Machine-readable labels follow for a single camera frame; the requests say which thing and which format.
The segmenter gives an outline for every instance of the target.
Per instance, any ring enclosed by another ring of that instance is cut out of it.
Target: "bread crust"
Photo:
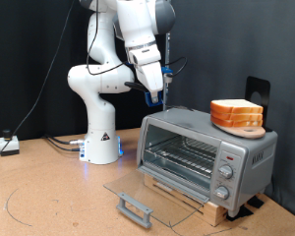
[[[210,103],[210,109],[219,113],[260,113],[264,111],[263,107],[234,107],[234,106],[223,106],[216,104],[215,102]]]
[[[257,127],[263,124],[263,121],[232,121],[232,120],[220,120],[214,116],[210,116],[210,121],[216,125],[223,127]]]
[[[232,121],[261,121],[263,120],[263,114],[256,113],[220,113],[214,110],[210,111],[210,115],[220,120],[232,120]]]

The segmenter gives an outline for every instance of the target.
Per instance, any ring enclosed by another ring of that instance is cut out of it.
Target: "wooden block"
[[[186,210],[195,211],[202,204],[185,193],[162,184],[149,175],[145,175],[145,185]],[[212,226],[216,226],[226,218],[226,213],[226,208],[207,202],[195,212],[195,216]]]

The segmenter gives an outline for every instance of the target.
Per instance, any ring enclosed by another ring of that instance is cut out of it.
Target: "toast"
[[[259,113],[262,114],[264,108],[247,101],[245,99],[213,100],[210,109],[219,113]]]
[[[257,127],[263,124],[263,121],[232,121],[232,120],[220,120],[214,116],[210,116],[210,121],[216,125],[222,127]]]
[[[263,114],[257,113],[219,113],[211,110],[210,115],[220,120],[232,120],[232,121],[261,121],[263,120]]]

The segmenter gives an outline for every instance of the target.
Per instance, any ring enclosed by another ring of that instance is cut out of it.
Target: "wooden table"
[[[191,216],[172,229],[151,219],[144,229],[121,214],[103,185],[137,168],[139,129],[118,131],[125,154],[108,165],[78,160],[45,140],[20,142],[21,154],[0,157],[1,235],[295,235],[295,216],[267,196],[251,216],[212,227]],[[62,140],[83,136],[62,137]]]

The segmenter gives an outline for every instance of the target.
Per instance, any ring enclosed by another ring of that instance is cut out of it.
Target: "wire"
[[[55,141],[55,142],[57,142],[57,143],[59,143],[61,145],[69,145],[70,144],[70,142],[57,140],[56,138],[54,138],[54,137],[52,137],[50,135],[47,135],[47,134],[44,135],[44,138],[49,138],[49,139],[51,139],[51,140],[53,140],[53,141]]]
[[[176,62],[180,61],[181,59],[186,59],[186,57],[179,57],[177,60],[175,60],[173,62],[169,62],[167,64],[164,64],[164,66],[169,66],[169,65],[175,64]]]
[[[62,41],[62,38],[63,38],[64,32],[65,32],[65,29],[66,29],[67,24],[68,24],[69,16],[70,16],[71,10],[72,10],[72,8],[73,8],[74,2],[75,2],[75,0],[72,0],[71,7],[70,7],[70,10],[69,10],[68,15],[67,15],[67,19],[66,19],[65,26],[64,26],[63,29],[62,29],[62,33],[61,33],[61,36],[60,36],[60,39],[59,39],[59,43],[58,43],[58,47],[57,47],[56,53],[55,53],[55,55],[53,56],[53,59],[52,59],[52,61],[51,61],[51,64],[50,64],[49,70],[48,70],[47,75],[46,75],[46,77],[45,77],[45,80],[44,80],[44,82],[43,82],[43,84],[42,84],[42,87],[41,87],[41,89],[40,89],[40,92],[39,92],[39,95],[38,95],[38,97],[37,97],[37,100],[36,100],[35,104],[33,105],[33,107],[31,108],[31,110],[29,111],[28,115],[23,119],[23,121],[20,123],[20,125],[17,127],[17,129],[13,132],[12,137],[14,137],[14,136],[17,134],[17,132],[19,131],[19,129],[21,128],[21,126],[23,125],[23,123],[28,119],[28,117],[31,115],[32,111],[36,108],[36,106],[37,106],[37,104],[38,104],[38,101],[39,101],[39,99],[40,99],[40,97],[41,97],[42,91],[43,91],[43,89],[44,89],[44,87],[45,87],[45,85],[46,85],[47,79],[48,79],[48,77],[49,77],[49,73],[50,73],[50,71],[51,71],[51,69],[52,69],[53,63],[54,63],[54,61],[55,61],[55,59],[56,59],[56,57],[57,57],[57,55],[58,55],[59,48],[60,48],[60,45],[61,45],[61,41]],[[0,150],[0,155],[1,155],[2,151],[6,148],[6,146],[10,143],[10,141],[9,141],[7,144],[5,144],[5,145],[3,146],[3,148]]]
[[[46,138],[49,142],[51,142],[53,145],[55,145],[56,147],[62,149],[62,150],[68,150],[68,151],[80,151],[79,148],[72,148],[72,149],[66,149],[66,148],[63,148],[63,147],[60,147],[60,146],[57,146],[55,143],[53,143],[51,140],[49,140],[49,138]]]
[[[170,75],[170,74],[168,74],[167,76],[168,77],[171,77],[171,78],[173,78],[173,77],[175,77],[175,76],[177,76],[177,75],[179,75],[179,73],[181,73],[182,72],[182,70],[184,70],[185,69],[185,67],[187,66],[187,64],[188,64],[188,59],[187,59],[187,57],[181,57],[181,58],[179,58],[179,59],[177,59],[176,61],[174,61],[174,62],[172,62],[172,63],[170,63],[170,64],[173,64],[173,63],[175,63],[175,62],[177,62],[177,61],[179,61],[180,59],[182,59],[182,58],[185,58],[185,63],[184,63],[184,65],[178,70],[178,72],[176,72],[175,74],[172,74],[172,75]]]
[[[113,67],[113,68],[111,68],[111,69],[109,69],[109,70],[107,70],[107,71],[99,72],[99,73],[96,73],[96,74],[93,74],[93,73],[89,70],[89,66],[87,66],[87,68],[88,68],[88,72],[89,72],[90,75],[97,76],[97,75],[101,75],[101,74],[104,74],[104,73],[106,73],[106,72],[110,72],[110,71],[112,71],[112,70],[115,70],[115,69],[117,69],[118,67],[121,67],[122,65],[125,65],[125,64],[127,64],[127,63],[128,63],[128,61],[124,61],[124,62],[122,62],[121,64],[119,64],[118,66],[115,66],[115,67]]]
[[[125,64],[128,63],[128,61],[124,61],[124,62],[122,62],[121,64],[119,64],[118,66],[115,66],[115,67],[113,67],[113,68],[111,68],[111,69],[109,69],[109,70],[107,70],[107,71],[103,71],[103,72],[100,72],[100,73],[92,73],[92,72],[90,71],[90,69],[89,69],[89,54],[90,54],[90,51],[91,51],[91,49],[92,49],[92,45],[94,44],[94,42],[95,42],[95,40],[96,40],[96,38],[97,38],[97,33],[98,33],[98,15],[99,15],[99,13],[98,13],[97,9],[98,9],[98,1],[96,1],[96,9],[95,9],[95,10],[96,10],[96,32],[95,32],[94,39],[92,40],[92,42],[91,42],[91,44],[90,44],[90,47],[89,47],[89,50],[88,50],[88,57],[87,57],[87,69],[88,69],[89,74],[90,74],[90,75],[93,75],[93,76],[97,76],[97,75],[104,74],[104,73],[106,73],[106,72],[110,72],[110,71],[115,70],[115,69],[117,69],[118,67],[121,67],[122,65],[125,65]]]

